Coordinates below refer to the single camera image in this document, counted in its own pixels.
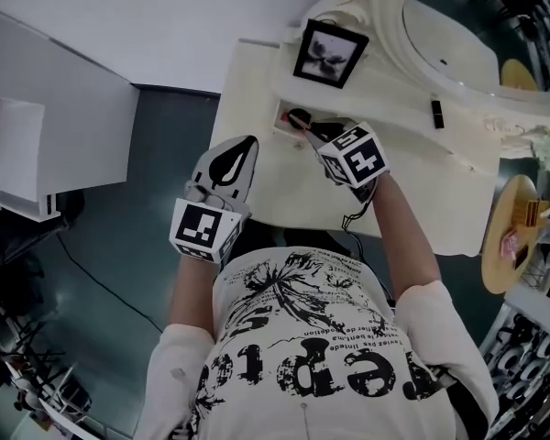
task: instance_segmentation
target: white t-shirt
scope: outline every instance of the white t-shirt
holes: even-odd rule
[[[361,263],[261,249],[218,276],[214,333],[165,329],[136,439],[472,439],[498,411],[439,281],[407,290],[393,316]]]

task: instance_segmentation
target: white marker cube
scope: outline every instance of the white marker cube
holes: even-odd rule
[[[241,214],[175,201],[169,241],[182,254],[220,263],[240,235]]]
[[[317,154],[335,180],[353,188],[389,170],[379,139],[366,122],[320,147]]]

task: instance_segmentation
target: ornate white mirror frame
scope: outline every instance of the ornate white mirror frame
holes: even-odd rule
[[[451,80],[428,63],[410,41],[403,21],[405,0],[370,0],[373,27],[382,49],[416,84],[438,96],[449,96],[490,116],[501,117],[527,129],[550,126],[550,93],[499,87],[483,93]]]

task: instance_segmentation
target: drawstring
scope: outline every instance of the drawstring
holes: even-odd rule
[[[310,427],[308,427],[308,416],[307,416],[307,413],[305,412],[308,405],[305,402],[302,402],[302,404],[300,405],[302,406],[302,409],[303,409],[303,423],[305,424],[305,436],[307,440],[312,440],[310,438]]]

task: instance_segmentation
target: framed photo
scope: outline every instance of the framed photo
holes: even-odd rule
[[[342,88],[368,43],[365,35],[310,19],[293,75]]]

